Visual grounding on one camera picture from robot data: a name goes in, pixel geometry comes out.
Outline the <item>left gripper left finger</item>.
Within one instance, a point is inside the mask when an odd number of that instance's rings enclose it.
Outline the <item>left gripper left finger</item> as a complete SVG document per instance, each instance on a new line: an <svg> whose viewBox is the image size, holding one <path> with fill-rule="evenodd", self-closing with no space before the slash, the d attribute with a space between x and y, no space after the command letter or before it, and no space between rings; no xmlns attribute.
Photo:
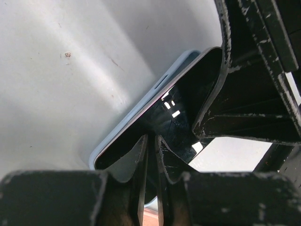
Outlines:
<svg viewBox="0 0 301 226"><path fill-rule="evenodd" d="M148 137L104 170L19 170L0 183L3 226L140 226Z"/></svg>

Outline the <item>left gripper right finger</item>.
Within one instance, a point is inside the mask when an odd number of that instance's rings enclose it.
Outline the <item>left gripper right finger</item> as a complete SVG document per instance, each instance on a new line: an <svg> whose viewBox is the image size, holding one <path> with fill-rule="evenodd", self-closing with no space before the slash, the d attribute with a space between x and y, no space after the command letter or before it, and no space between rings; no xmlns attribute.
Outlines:
<svg viewBox="0 0 301 226"><path fill-rule="evenodd" d="M275 172L206 172L155 138L161 226L298 226L301 198Z"/></svg>

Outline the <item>blue phone case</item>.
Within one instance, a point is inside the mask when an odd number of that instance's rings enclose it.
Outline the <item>blue phone case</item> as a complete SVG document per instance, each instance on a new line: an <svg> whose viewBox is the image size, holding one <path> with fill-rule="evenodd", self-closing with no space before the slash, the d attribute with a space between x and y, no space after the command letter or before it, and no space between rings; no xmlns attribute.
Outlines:
<svg viewBox="0 0 301 226"><path fill-rule="evenodd" d="M184 97L184 70L202 53L183 52L158 82L117 124L91 153L91 169L105 169L123 157L144 134L161 135L169 147L186 163L201 145L192 134L188 103Z"/></svg>

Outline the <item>black phone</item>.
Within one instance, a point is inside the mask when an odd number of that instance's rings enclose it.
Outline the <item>black phone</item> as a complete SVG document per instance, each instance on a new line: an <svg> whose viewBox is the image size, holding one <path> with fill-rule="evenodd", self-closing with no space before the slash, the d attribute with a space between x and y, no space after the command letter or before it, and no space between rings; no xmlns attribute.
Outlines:
<svg viewBox="0 0 301 226"><path fill-rule="evenodd" d="M149 137L147 179L158 181L154 137L162 136L182 160L196 155L198 138L192 124L214 88L221 66L222 48L183 52L158 82L100 142L89 166L103 170L127 154L142 135Z"/></svg>

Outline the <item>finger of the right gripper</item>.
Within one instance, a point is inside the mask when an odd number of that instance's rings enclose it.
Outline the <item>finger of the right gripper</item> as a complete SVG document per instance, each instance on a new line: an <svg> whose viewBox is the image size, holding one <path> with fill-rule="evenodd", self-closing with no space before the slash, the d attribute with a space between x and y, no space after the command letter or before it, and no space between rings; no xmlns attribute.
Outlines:
<svg viewBox="0 0 301 226"><path fill-rule="evenodd" d="M222 61L198 112L198 138L301 143L301 109L286 74L301 82L298 0L217 0Z"/></svg>

